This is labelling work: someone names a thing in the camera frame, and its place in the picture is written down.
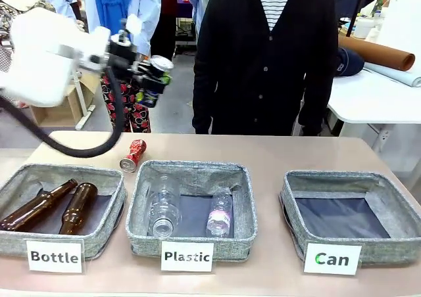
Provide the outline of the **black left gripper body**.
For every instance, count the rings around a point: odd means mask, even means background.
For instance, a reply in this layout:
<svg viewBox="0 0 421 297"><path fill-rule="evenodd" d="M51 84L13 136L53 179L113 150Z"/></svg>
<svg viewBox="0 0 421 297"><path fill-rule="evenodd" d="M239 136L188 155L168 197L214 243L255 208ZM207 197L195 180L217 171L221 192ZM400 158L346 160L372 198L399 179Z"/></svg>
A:
<svg viewBox="0 0 421 297"><path fill-rule="evenodd" d="M107 49L107 73L114 77L140 75L137 48L125 35L112 35Z"/></svg>

